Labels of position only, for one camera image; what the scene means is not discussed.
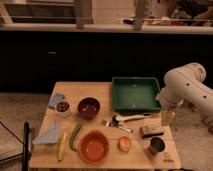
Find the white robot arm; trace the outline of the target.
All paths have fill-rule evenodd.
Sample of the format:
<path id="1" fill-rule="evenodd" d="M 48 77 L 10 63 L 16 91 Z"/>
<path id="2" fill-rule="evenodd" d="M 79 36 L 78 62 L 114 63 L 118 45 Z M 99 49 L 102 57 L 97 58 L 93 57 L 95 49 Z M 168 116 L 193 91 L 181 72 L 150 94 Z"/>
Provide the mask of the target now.
<path id="1" fill-rule="evenodd" d="M 203 84 L 206 70 L 199 63 L 189 63 L 169 70 L 164 75 L 165 87 L 157 94 L 161 110 L 161 124 L 168 126 L 175 110 L 187 101 L 204 113 L 202 122 L 213 134 L 213 89 Z"/>

